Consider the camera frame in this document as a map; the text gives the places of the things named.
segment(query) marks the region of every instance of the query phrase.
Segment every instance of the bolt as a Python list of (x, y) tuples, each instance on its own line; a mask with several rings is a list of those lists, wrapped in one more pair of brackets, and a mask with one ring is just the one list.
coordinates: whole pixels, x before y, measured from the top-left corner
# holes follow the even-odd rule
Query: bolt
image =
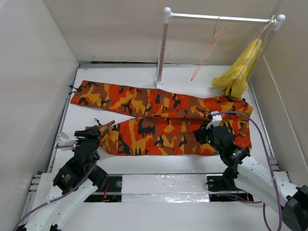
[(116, 187), (120, 188), (122, 186), (122, 181), (118, 180), (115, 184)]

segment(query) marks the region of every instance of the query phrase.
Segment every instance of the camouflage pants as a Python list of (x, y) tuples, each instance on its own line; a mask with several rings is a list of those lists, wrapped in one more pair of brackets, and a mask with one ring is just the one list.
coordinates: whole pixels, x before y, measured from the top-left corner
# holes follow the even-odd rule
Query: camouflage pants
[[(170, 93), (83, 81), (71, 103), (136, 117), (107, 128), (100, 126), (101, 146), (114, 155), (213, 155), (208, 144), (197, 141), (194, 131), (209, 121), (212, 111), (237, 111), (250, 116), (253, 108), (234, 97), (206, 99)], [(235, 135), (234, 143), (251, 147), (248, 120), (240, 115), (222, 115), (220, 126)]]

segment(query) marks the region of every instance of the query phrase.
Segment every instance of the yellow garment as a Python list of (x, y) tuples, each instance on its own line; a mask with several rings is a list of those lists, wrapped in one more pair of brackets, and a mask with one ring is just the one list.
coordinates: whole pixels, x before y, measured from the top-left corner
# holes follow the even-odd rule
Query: yellow garment
[(233, 96), (236, 98), (241, 98), (242, 94), (248, 87), (246, 78), (254, 66), (257, 59), (258, 51), (261, 47), (262, 41), (258, 39), (253, 40), (248, 47), (243, 51), (240, 57), (235, 61), (235, 63), (221, 76), (213, 79), (212, 86), (214, 88), (222, 88), (225, 95)]

